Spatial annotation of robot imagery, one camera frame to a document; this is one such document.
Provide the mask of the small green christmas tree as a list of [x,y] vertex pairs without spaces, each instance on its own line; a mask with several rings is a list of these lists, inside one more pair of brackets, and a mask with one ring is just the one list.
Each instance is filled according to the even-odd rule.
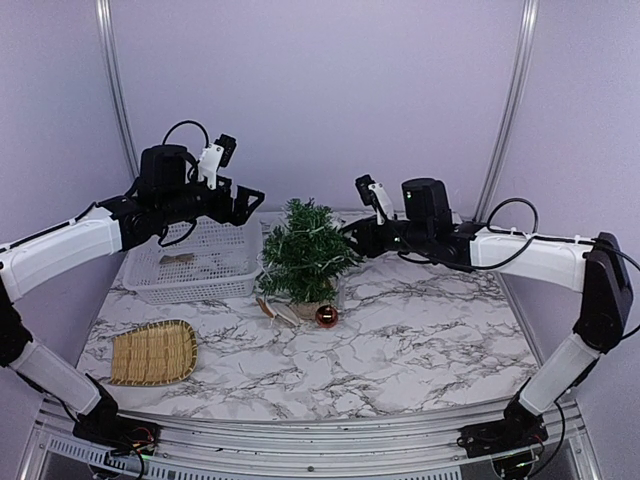
[[289,200],[285,219],[274,226],[261,252],[258,277],[262,296],[282,298],[303,320],[313,320],[322,305],[337,306],[339,279],[363,262],[332,225],[330,207],[314,200]]

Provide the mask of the white plastic basket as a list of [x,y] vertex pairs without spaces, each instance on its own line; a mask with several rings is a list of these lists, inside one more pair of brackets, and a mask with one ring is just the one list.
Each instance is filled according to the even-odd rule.
[[[242,226],[221,225],[203,217],[194,230],[187,223],[169,228],[175,245],[162,247],[156,239],[128,252],[122,273],[124,288],[149,304],[187,303],[246,297],[261,272],[259,221]],[[160,265],[163,255],[193,253],[188,264]]]

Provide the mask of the red ball ornament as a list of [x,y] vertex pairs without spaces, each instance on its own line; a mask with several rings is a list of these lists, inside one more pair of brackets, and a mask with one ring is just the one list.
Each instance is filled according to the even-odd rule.
[[322,305],[316,310],[315,320],[322,328],[332,328],[339,321],[338,310],[332,305]]

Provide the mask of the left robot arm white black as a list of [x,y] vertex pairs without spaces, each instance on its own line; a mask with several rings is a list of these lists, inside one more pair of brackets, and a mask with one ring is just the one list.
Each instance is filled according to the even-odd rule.
[[93,260],[128,252],[151,238],[167,245],[170,226],[207,217],[244,225],[264,193],[233,186],[219,171],[234,137],[207,138],[199,156],[164,139],[141,154],[139,174],[123,194],[94,202],[79,215],[1,247],[1,365],[71,410],[76,425],[106,445],[125,438],[113,397],[96,380],[37,340],[15,308],[32,290]]

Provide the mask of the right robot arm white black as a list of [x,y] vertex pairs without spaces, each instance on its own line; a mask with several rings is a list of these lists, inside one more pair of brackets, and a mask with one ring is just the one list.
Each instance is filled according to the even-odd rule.
[[568,338],[519,390],[497,423],[495,438],[502,446],[519,446],[566,390],[630,337],[626,327],[634,293],[626,267],[632,260],[620,251],[614,235],[562,237],[500,228],[490,220],[457,222],[445,184],[433,178],[403,183],[404,218],[397,217],[384,187],[370,176],[357,178],[355,187],[363,204],[375,212],[343,229],[362,257],[395,252],[411,263],[498,273],[580,294],[579,315]]

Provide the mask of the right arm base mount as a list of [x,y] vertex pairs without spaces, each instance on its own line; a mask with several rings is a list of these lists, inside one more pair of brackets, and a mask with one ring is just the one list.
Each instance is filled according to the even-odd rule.
[[456,443],[465,450],[468,458],[476,458],[542,444],[548,438],[543,423],[525,429],[502,419],[462,427]]

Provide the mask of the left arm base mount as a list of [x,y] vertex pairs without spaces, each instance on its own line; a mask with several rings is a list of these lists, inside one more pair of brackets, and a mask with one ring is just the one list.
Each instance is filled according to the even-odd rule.
[[82,417],[75,422],[73,435],[96,444],[109,446],[117,455],[139,453],[152,455],[160,434],[153,422],[117,415],[101,424]]

